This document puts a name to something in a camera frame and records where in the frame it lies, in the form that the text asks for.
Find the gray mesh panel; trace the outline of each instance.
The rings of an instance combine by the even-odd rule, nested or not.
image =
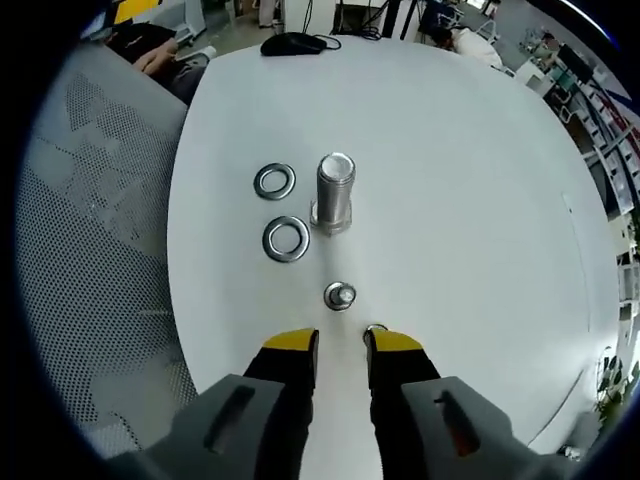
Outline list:
[[[175,328],[167,204],[185,106],[104,47],[79,47],[33,127],[18,281],[52,384],[106,456],[144,448],[195,396]]]

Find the white table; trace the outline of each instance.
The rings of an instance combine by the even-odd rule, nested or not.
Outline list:
[[[615,336],[616,266],[595,184],[553,112],[506,75],[424,45],[341,41],[319,56],[223,56],[198,88],[168,221],[196,389],[243,373],[271,335],[319,328],[302,478],[379,478],[361,335],[384,323],[529,442],[599,339]],[[308,221],[315,169],[331,151],[357,165],[352,227],[331,239],[312,231],[302,259],[274,262],[264,227],[280,215]],[[297,174],[276,202],[252,186],[271,162]],[[337,280],[358,291],[342,313],[322,299]],[[539,450],[561,439],[545,441]]]

